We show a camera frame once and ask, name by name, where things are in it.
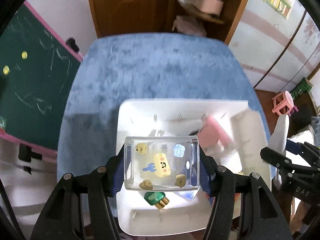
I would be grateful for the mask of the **white plastic storage bin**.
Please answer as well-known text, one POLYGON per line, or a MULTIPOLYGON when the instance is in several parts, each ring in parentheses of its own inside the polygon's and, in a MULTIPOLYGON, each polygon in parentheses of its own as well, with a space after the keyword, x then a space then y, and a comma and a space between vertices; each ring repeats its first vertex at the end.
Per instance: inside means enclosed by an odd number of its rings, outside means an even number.
POLYGON ((259 153, 267 145, 263 120, 247 101, 135 99, 121 104, 117 148, 125 150, 125 183, 117 194, 121 230, 167 236, 203 230, 212 206, 200 187, 194 131, 205 117, 228 134, 211 155, 233 173, 258 172, 271 185, 271 167, 259 153))

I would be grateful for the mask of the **green chalkboard with pink frame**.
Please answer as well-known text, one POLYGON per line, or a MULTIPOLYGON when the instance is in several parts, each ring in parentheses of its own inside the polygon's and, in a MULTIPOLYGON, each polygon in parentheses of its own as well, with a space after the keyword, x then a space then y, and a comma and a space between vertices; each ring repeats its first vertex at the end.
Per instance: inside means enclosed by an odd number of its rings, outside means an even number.
POLYGON ((24 2, 1 36, 2 136, 55 153, 82 56, 24 2))

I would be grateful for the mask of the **white wardrobe doors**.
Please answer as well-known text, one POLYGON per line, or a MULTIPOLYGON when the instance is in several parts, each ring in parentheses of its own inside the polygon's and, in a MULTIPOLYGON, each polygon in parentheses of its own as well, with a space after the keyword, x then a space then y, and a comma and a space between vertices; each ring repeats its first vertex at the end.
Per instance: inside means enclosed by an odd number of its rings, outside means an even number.
POLYGON ((319 63, 319 29, 298 0, 248 0, 229 48, 255 89, 290 91, 319 63))

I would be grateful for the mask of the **black chalkboard eraser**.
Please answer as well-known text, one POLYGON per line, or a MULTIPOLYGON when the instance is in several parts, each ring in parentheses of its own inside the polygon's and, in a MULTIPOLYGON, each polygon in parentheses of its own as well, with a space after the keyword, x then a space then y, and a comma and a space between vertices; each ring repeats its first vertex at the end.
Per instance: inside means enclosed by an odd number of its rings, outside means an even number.
POLYGON ((79 53, 80 49, 76 44, 76 41, 73 37, 70 37, 66 40, 66 45, 71 48, 75 53, 79 53))

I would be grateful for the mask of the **clear box with stickers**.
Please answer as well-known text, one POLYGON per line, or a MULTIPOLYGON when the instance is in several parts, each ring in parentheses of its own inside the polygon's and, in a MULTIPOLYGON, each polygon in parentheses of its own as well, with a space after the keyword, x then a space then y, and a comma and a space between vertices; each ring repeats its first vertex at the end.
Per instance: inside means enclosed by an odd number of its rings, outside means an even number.
POLYGON ((135 191, 198 190, 200 146, 197 137, 126 137, 124 186, 135 191))

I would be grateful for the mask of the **green and gold perfume bottle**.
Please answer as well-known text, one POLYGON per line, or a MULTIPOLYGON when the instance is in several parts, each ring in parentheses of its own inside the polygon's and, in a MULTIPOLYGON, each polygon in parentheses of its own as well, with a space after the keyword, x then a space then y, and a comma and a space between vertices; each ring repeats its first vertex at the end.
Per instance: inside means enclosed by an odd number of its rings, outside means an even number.
POLYGON ((170 200, 166 197, 164 192, 146 192, 144 199, 151 205, 161 210, 169 204, 170 200))

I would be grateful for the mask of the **brown wooden cabinet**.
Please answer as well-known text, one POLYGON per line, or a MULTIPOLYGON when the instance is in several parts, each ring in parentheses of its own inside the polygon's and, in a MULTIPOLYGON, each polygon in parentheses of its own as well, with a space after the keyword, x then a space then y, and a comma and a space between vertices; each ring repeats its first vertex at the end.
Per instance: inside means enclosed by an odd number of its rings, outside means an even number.
MULTIPOLYGON (((178 15, 191 15, 178 0, 88 0, 98 37, 170 32, 178 15)), ((204 20, 209 38, 229 44, 248 0, 223 0, 219 17, 204 20)))

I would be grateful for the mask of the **blue fluffy table cover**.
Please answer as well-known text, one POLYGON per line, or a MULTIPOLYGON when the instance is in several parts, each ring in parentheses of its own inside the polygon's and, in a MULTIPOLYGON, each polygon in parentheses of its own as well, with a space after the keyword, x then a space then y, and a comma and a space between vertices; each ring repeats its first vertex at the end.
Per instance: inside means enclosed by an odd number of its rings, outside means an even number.
POLYGON ((99 38, 77 71, 63 114, 57 177, 88 174, 116 153, 127 99, 246 100, 263 108, 239 61, 222 42, 176 33, 99 38))

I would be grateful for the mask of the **folded pink cloth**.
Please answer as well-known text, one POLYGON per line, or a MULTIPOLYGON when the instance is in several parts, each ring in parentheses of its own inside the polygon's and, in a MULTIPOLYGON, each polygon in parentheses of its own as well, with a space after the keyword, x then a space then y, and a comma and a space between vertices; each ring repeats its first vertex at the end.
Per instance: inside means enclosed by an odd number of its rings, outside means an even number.
POLYGON ((200 37, 207 36, 207 32, 202 23, 198 22, 193 16, 177 15, 172 25, 172 31, 200 37))

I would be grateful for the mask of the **pink plastic stool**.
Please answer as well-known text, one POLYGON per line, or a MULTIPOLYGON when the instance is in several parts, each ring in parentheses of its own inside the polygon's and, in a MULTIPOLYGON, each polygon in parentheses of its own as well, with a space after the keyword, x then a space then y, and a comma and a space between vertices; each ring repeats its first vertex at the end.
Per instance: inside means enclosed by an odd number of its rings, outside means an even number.
POLYGON ((291 116, 293 113, 298 112, 298 108, 294 104, 294 100, 287 90, 277 94, 272 98, 273 109, 272 112, 278 115, 291 116))

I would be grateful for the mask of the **white heart-shaped box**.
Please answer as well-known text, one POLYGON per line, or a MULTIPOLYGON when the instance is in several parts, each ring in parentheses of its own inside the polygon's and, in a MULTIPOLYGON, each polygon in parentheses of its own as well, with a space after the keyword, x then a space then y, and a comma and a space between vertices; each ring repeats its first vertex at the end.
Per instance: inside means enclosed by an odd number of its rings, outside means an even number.
POLYGON ((285 147, 287 141, 287 135, 289 131, 290 120, 287 114, 280 115, 274 132, 272 133, 269 141, 268 141, 268 148, 285 155, 285 147))

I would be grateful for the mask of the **pink correction tape dispenser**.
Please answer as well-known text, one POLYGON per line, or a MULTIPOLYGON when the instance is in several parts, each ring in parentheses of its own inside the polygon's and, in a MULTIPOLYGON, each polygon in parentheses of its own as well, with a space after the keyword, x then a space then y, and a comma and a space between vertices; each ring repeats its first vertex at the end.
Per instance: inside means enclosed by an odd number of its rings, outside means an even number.
POLYGON ((217 152, 222 152, 235 148, 233 139, 212 115, 204 118, 197 138, 204 151, 214 149, 217 152))

